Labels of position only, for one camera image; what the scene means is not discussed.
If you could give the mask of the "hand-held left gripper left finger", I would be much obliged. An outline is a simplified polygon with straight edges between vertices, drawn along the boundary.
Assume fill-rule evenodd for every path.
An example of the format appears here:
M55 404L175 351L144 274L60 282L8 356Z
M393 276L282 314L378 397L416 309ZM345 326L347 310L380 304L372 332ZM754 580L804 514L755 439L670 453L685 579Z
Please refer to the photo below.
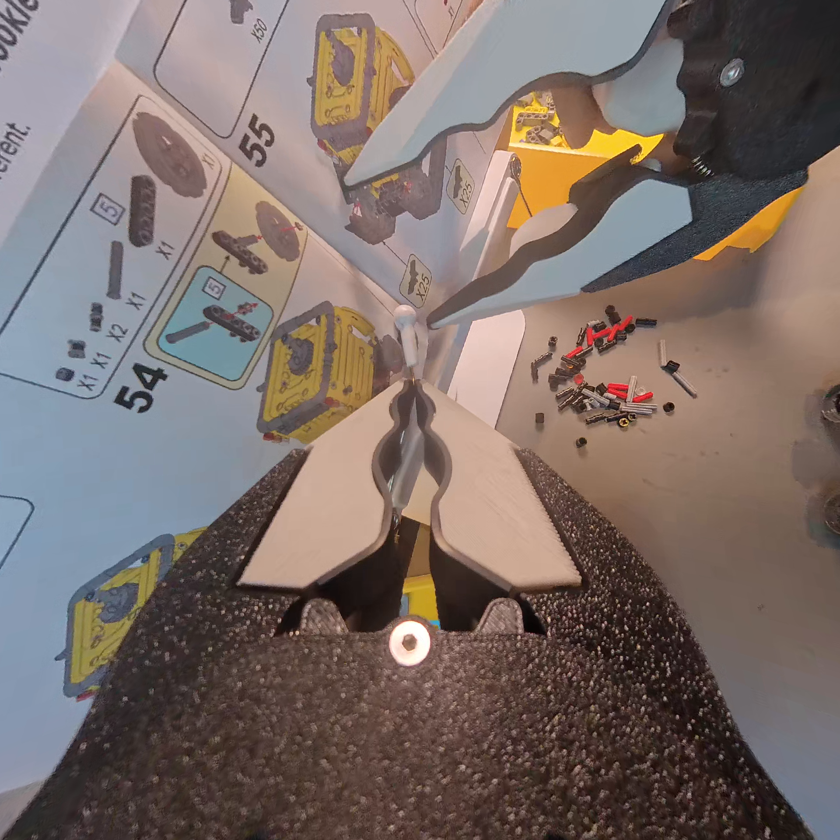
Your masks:
M308 447L238 585L302 593L384 544L415 396L413 382L399 381Z

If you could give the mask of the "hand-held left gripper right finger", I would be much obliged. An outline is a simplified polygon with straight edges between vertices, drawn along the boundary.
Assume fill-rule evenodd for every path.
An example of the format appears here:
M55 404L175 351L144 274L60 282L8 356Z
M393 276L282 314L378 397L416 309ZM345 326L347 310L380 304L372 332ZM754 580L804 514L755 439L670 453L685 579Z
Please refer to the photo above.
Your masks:
M437 485L430 524L448 557L513 594L582 585L518 446L427 383L421 432Z

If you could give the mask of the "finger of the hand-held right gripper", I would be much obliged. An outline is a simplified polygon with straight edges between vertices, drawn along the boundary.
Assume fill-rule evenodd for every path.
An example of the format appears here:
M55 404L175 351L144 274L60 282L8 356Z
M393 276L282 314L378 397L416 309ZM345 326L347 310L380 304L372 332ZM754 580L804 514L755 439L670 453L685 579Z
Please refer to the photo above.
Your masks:
M633 68L672 2L487 1L463 23L366 141L352 190L424 158L451 133L481 130L534 89L611 81Z
M630 161L608 161L537 213L511 240L509 258L429 313L430 329L577 295L692 222L690 187Z

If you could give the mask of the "white document stand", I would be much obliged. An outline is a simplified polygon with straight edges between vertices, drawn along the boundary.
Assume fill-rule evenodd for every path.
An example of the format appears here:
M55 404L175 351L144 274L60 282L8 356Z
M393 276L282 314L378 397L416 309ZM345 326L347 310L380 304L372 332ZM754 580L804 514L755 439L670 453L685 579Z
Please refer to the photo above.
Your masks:
M495 152L460 248L458 267L467 280L498 267L508 257L508 218L516 202L518 184L511 173L515 154ZM490 427L495 427L508 390L513 366L524 335L526 320L521 310L493 317L473 317L444 337L443 349L434 363L427 363L426 385L439 390ZM422 435L413 405L402 397L400 385L389 414L394 430L376 456L388 499L385 522L396 525L408 506L420 472Z

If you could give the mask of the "printed instruction booklet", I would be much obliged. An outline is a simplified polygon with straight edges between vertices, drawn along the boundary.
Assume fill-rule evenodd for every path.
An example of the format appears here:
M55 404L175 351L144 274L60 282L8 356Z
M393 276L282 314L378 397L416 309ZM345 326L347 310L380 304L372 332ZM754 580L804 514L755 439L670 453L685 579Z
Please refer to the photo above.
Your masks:
M352 190L478 2L139 2L2 241L2 807L137 612L278 464L401 376L499 124Z

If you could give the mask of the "black yellow toy brick vehicle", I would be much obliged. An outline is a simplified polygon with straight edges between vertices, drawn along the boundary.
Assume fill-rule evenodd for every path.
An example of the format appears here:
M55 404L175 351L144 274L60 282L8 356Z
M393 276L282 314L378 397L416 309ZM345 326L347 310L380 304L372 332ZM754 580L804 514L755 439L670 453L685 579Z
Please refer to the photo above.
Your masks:
M828 492L823 503L823 518L828 530L837 536L839 535L839 384L833 385L822 396L820 423L833 458Z

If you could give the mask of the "grey desk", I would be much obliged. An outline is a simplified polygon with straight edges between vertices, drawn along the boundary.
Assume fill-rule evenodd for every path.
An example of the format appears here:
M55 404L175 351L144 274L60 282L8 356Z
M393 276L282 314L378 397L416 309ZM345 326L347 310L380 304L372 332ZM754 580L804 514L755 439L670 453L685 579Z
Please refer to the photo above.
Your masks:
M732 715L819 838L838 838L838 537L820 423L838 384L838 150L813 165L775 236L750 253L524 311L497 430L535 451L633 543L688 615ZM698 392L676 415L585 450L533 425L529 359L554 324L619 308L665 321Z

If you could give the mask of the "white printed task sheet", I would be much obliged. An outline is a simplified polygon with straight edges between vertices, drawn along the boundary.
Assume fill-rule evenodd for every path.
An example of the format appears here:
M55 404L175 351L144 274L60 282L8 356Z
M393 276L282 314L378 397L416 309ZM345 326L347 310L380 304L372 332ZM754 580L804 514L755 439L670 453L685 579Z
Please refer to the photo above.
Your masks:
M2 241L138 5L1 2Z

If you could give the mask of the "yellow plastic box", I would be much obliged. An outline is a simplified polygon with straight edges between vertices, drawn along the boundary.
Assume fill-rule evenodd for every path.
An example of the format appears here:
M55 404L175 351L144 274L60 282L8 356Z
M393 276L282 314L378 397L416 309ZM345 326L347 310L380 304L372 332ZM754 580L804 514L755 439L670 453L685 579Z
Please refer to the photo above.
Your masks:
M586 145L574 150L562 134L548 144L527 142L535 137L533 129L511 132L508 150L520 160L520 184L523 190L507 222L512 230L519 229L529 219L529 211L536 214L566 203L574 183L615 155L638 144L642 154L634 161L639 162L653 152L663 139L669 139L666 134L646 137L624 130L611 134L594 131ZM798 188L776 199L735 232L716 239L696 259L709 261L728 247L747 249L750 253L756 251L774 236L802 192L803 189Z

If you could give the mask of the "yellow plastic bin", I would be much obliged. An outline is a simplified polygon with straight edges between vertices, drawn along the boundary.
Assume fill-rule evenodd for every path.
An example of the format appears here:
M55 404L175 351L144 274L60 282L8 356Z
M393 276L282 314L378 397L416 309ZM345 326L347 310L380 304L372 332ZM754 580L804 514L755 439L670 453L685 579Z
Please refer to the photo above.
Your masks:
M398 556L407 563L399 617L420 616L440 627L434 580L431 575L431 528L403 517L395 533Z

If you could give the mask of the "pile of small brick parts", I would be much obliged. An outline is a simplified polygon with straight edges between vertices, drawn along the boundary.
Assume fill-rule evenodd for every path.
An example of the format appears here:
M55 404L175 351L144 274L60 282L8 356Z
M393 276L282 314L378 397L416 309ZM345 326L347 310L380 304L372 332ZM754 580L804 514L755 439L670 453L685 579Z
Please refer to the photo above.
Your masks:
M676 415L680 387L660 370L657 341L665 321L646 310L619 308L554 324L528 360L528 379L540 398L533 425L543 431L554 417L574 426L574 447L585 450L600 429L626 433Z

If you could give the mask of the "grey axle pin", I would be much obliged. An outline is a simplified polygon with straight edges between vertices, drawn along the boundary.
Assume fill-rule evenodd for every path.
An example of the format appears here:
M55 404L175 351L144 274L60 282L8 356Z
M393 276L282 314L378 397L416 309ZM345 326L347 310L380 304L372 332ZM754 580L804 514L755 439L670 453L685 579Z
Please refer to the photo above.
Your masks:
M664 339L657 341L657 359L660 370L676 382L689 397L696 400L698 398L697 389L687 380L686 376L681 371L680 364L669 358L666 341Z

